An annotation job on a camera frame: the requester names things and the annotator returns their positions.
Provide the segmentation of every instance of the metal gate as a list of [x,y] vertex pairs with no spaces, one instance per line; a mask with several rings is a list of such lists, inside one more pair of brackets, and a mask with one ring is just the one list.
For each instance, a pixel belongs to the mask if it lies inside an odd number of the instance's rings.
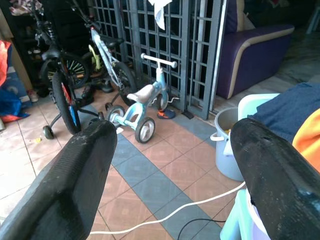
[[147,0],[93,0],[92,8],[102,33],[124,38],[116,57],[133,63],[139,83],[156,77],[157,65],[141,60],[141,53],[177,61],[164,66],[173,105],[207,119],[214,81],[223,0],[173,0],[164,8],[165,30],[155,22]]

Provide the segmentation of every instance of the bicycle tire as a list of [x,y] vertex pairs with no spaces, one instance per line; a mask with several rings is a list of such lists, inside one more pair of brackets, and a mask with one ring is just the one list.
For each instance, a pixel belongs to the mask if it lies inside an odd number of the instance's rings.
[[119,89],[120,97],[126,105],[131,106],[135,101],[128,99],[127,95],[133,94],[137,91],[135,78],[132,75],[130,68],[121,61],[115,64],[114,71],[120,81],[124,84],[124,90]]
[[[67,103],[65,92],[63,89],[66,89],[67,92],[70,94],[70,89],[67,84],[65,84],[64,80],[65,76],[62,73],[56,72],[53,75],[52,78],[52,90],[53,90],[53,96],[55,98],[56,105],[61,113],[61,117],[64,121],[64,124],[66,128],[69,130],[71,134],[76,134],[81,131],[81,124],[80,119],[78,115],[77,109],[74,109],[74,107]],[[72,107],[73,113],[74,113],[74,119],[73,120],[71,110],[69,107]]]
[[[86,64],[86,61],[84,61],[81,57],[74,55],[69,52],[64,52],[62,55],[62,58],[66,60],[66,64],[68,65],[68,71],[72,73],[74,69],[70,68],[75,68],[73,62],[77,62],[78,64],[81,65],[81,70],[79,72],[75,72],[74,74],[79,74],[79,78],[77,77],[77,81],[73,83],[74,89],[78,89],[84,86],[84,84],[87,82],[89,76],[90,76],[90,71],[89,67]],[[41,79],[43,82],[45,82],[47,85],[50,85],[50,82],[52,81],[53,74],[56,72],[56,67],[50,66],[50,63],[52,62],[52,59],[47,59],[40,70],[41,74]]]

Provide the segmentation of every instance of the white bike seat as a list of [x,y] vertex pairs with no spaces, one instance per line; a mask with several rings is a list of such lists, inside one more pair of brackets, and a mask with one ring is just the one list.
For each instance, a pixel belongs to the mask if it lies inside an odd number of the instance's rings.
[[128,94],[127,98],[136,101],[137,103],[145,104],[152,96],[154,89],[155,87],[152,84],[148,84],[141,90]]

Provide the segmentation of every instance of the armrest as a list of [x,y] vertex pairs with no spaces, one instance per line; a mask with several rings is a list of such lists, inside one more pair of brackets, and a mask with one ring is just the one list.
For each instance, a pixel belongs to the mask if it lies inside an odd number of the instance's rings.
[[238,52],[241,47],[247,48],[250,45],[280,38],[291,34],[295,30],[293,25],[275,25],[258,27],[246,31],[229,33],[224,36],[223,47],[232,48],[232,52]]

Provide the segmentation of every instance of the sofa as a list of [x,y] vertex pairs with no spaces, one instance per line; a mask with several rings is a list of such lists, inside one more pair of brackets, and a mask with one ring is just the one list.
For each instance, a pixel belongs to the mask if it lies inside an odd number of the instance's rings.
[[216,94],[225,99],[273,76],[295,27],[257,27],[244,13],[244,0],[228,0]]

